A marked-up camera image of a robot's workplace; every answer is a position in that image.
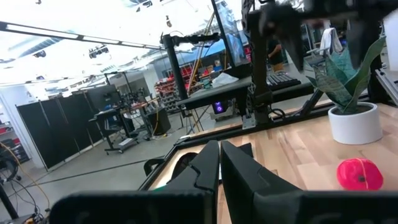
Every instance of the keyboard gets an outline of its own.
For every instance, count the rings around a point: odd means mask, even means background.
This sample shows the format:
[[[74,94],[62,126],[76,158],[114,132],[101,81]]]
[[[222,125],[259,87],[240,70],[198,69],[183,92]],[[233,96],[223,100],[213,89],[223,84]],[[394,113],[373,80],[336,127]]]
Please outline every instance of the keyboard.
[[[271,91],[276,91],[283,88],[299,85],[301,84],[301,81],[296,78],[292,78],[286,74],[278,74],[278,75],[268,75],[267,84],[271,89]]]

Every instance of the concrete floor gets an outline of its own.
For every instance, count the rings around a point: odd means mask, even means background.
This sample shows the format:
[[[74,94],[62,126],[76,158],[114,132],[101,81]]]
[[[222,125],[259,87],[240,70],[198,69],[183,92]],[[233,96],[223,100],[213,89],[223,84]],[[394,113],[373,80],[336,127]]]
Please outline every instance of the concrete floor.
[[[285,68],[289,75],[298,78],[302,82],[308,82],[305,75],[299,74],[296,69],[290,67]],[[273,108],[286,110],[289,108],[298,108],[311,96],[303,96],[293,100],[287,100],[273,105]],[[202,114],[206,107],[198,109],[198,114]],[[203,129],[215,128],[226,124],[236,123],[240,117],[227,119],[220,122],[214,122],[208,114],[212,111],[210,107],[204,112],[201,123]],[[103,149],[107,146],[102,142],[93,149],[81,154],[73,160],[59,166],[58,168],[46,172],[44,169],[37,169],[31,161],[23,164],[23,168],[32,176],[33,179],[42,187],[47,194],[50,206],[60,198],[74,192],[83,190],[137,190],[146,179],[143,165],[144,162],[153,157],[163,156],[168,153],[177,139],[186,135],[186,129],[181,127],[179,115],[173,114],[169,116],[172,125],[169,131],[171,135],[167,138],[151,141],[141,141],[140,144],[133,146],[124,154],[117,152],[106,155]],[[22,180],[19,182],[26,186],[27,190],[35,199],[36,204],[41,208],[42,213],[48,208],[47,200],[41,191],[32,184],[21,171],[19,171]],[[21,198],[31,202],[29,194],[17,183],[13,186],[18,195],[14,193],[10,183],[4,186],[14,206],[18,209],[20,215],[27,215],[33,212],[33,205],[25,203]],[[7,220],[9,215],[0,203],[0,221]]]

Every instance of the robot workstation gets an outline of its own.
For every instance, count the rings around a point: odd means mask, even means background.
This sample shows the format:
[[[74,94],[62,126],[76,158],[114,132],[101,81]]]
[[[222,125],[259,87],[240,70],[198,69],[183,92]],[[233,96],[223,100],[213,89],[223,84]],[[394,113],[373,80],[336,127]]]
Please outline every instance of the robot workstation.
[[[323,92],[315,90],[301,109],[270,116],[278,113],[271,104],[286,90],[273,92],[266,82],[269,37],[280,40],[298,71],[302,71],[301,24],[318,26],[330,18],[348,20],[349,56],[357,69],[372,43],[379,39],[379,21],[395,11],[398,1],[304,0],[300,11],[290,4],[259,2],[261,8],[252,10],[255,0],[242,1],[242,27],[252,49],[252,62],[245,65],[247,76],[233,85],[187,97],[175,74],[181,96],[177,104],[182,111],[201,102],[209,105],[214,103],[212,100],[235,97],[242,125],[181,138],[165,157],[146,162],[147,179],[137,191],[82,192],[59,200],[51,209],[50,223],[398,223],[397,192],[302,190],[297,187],[300,184],[284,180],[255,160],[260,152],[252,150],[250,143],[237,147],[229,142],[237,136],[324,116],[334,106],[330,102],[319,105]],[[162,41],[170,57],[176,41],[214,38],[173,39],[165,35]],[[372,61],[368,94],[359,96],[359,101],[387,105],[390,96],[376,78],[380,56]],[[193,147],[195,157],[188,154],[186,161],[175,158],[180,152],[191,152]],[[176,164],[181,169],[171,170]]]

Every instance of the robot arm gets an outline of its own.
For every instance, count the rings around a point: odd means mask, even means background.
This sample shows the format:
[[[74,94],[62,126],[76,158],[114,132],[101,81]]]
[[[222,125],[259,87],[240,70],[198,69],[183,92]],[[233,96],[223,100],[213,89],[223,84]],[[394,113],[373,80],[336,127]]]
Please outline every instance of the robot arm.
[[[301,24],[317,19],[347,19],[351,62],[358,68],[369,46],[379,38],[378,22],[398,8],[398,0],[304,0],[304,10],[297,11],[290,4],[261,0],[265,3],[261,9],[250,11],[254,1],[242,3],[242,27],[252,48],[254,104],[272,101],[266,84],[267,38],[276,35],[294,65],[302,71]]]

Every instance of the black room divider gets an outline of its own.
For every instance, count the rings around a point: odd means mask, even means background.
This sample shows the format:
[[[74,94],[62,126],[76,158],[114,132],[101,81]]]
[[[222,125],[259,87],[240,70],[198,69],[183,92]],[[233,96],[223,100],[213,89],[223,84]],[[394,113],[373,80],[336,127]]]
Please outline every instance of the black room divider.
[[[17,107],[46,168],[102,139],[84,93]]]

